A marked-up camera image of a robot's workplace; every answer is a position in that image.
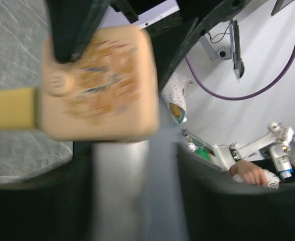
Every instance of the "white wall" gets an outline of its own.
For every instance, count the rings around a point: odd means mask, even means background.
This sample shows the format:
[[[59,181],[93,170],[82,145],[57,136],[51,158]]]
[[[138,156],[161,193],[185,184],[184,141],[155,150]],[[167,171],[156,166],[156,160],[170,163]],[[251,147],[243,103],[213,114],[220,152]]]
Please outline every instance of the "white wall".
[[[254,0],[236,17],[241,21],[241,51],[246,66],[240,83],[231,61],[211,62],[200,43],[190,51],[196,72],[209,89],[221,95],[242,96],[258,91],[277,77],[295,41],[295,4],[271,17],[274,4],[273,0]],[[222,23],[210,32],[215,35],[226,27],[227,23]],[[229,37],[222,43],[228,45]],[[185,61],[178,70],[191,75]],[[195,83],[188,91],[187,105],[188,130],[209,143],[245,144],[265,134],[267,124],[273,121],[295,129],[295,61],[277,85],[258,97],[220,100]]]

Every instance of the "gray marble tile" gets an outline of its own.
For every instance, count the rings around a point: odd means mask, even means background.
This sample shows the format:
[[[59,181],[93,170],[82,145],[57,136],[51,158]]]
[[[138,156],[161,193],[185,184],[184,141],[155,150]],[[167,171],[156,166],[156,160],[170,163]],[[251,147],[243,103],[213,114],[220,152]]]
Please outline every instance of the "gray marble tile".
[[[0,0],[0,89],[40,85],[40,49],[48,35],[43,2]],[[71,148],[41,132],[0,132],[0,175],[28,175],[63,162]]]

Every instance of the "printed food picture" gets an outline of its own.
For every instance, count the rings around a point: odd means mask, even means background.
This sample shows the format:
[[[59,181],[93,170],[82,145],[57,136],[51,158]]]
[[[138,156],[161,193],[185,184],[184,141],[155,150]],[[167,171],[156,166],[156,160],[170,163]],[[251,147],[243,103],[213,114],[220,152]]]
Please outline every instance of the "printed food picture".
[[[76,91],[67,99],[67,114],[97,124],[137,100],[135,51],[118,41],[94,39],[73,67]]]

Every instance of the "yellow cap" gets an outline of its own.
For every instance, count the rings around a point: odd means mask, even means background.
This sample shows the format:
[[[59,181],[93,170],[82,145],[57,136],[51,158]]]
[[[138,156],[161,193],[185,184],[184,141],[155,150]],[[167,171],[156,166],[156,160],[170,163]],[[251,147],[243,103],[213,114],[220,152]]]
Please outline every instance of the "yellow cap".
[[[37,128],[38,88],[0,91],[0,129]]]

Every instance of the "purple cable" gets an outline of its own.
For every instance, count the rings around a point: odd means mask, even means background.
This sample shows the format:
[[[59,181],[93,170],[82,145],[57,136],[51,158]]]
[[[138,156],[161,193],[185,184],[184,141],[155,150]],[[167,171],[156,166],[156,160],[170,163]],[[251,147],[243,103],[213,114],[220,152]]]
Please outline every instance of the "purple cable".
[[[195,80],[197,81],[197,83],[201,86],[201,88],[203,88],[206,92],[208,92],[210,95],[214,96],[214,97],[217,97],[219,99],[225,99],[225,100],[245,100],[245,99],[250,99],[250,98],[253,98],[253,97],[256,97],[264,92],[266,92],[267,90],[269,90],[270,88],[272,88],[275,84],[277,84],[281,78],[283,78],[283,76],[287,73],[287,71],[289,70],[289,68],[291,67],[293,61],[295,59],[295,44],[294,44],[294,48],[293,48],[293,51],[292,51],[292,54],[286,64],[286,66],[284,67],[284,69],[282,70],[282,72],[277,76],[277,78],[271,82],[269,85],[267,85],[266,87],[262,88],[261,90],[253,93],[253,94],[249,94],[249,95],[245,95],[245,96],[241,96],[241,97],[227,97],[227,96],[223,96],[223,95],[219,95],[211,90],[209,90],[201,81],[200,79],[198,78],[190,60],[188,57],[186,57],[186,61],[187,61],[187,64],[190,68],[190,71],[193,75],[193,77],[195,78]]]

